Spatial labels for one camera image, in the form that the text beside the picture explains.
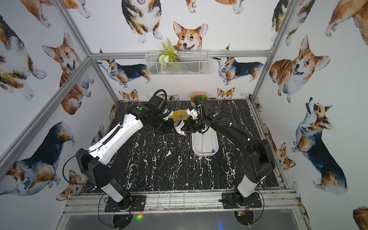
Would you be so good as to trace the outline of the white rectangular tray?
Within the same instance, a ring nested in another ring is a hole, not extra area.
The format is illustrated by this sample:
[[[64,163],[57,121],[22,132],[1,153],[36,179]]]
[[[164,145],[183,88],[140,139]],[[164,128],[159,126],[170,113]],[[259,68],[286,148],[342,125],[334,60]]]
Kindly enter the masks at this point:
[[[209,153],[208,148],[214,148],[214,153]],[[214,156],[219,150],[219,143],[217,138],[217,132],[210,128],[205,133],[204,152],[201,152],[201,133],[192,133],[192,149],[194,154],[198,157],[211,157]]]

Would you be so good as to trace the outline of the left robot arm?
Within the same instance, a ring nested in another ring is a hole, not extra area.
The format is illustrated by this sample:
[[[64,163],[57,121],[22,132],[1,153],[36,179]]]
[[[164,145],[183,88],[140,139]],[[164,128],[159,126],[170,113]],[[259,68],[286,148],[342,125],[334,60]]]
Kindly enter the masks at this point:
[[[145,125],[153,127],[158,133],[174,132],[171,110],[164,112],[166,103],[167,92],[160,89],[148,102],[126,107],[120,122],[105,137],[89,149],[79,149],[75,154],[80,171],[90,184],[101,189],[122,210],[130,209],[134,201],[108,164],[129,138]]]

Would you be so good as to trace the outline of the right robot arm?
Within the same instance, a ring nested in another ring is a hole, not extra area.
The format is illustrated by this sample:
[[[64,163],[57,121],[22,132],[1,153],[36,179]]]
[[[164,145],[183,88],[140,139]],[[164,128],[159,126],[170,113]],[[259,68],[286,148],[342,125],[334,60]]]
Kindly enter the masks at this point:
[[[208,100],[200,103],[195,98],[195,111],[197,115],[184,123],[182,131],[204,134],[213,129],[230,140],[243,154],[242,180],[237,184],[234,193],[228,199],[221,199],[220,202],[225,208],[230,205],[240,208],[250,206],[251,196],[275,169],[269,142],[248,135]]]

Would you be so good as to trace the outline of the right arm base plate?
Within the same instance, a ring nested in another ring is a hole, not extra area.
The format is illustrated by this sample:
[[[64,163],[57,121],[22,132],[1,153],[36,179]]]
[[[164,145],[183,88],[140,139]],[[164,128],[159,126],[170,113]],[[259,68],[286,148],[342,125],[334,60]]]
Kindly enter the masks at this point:
[[[262,199],[258,193],[253,193],[249,197],[242,197],[240,193],[222,193],[220,203],[224,209],[246,209],[261,208]]]

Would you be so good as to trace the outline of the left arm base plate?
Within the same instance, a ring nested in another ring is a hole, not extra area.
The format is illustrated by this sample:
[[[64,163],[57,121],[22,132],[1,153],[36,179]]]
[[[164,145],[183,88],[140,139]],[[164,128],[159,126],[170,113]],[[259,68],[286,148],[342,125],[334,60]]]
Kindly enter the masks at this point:
[[[116,202],[111,197],[108,198],[104,211],[105,212],[142,212],[146,204],[145,195],[132,195],[124,198],[120,202]]]

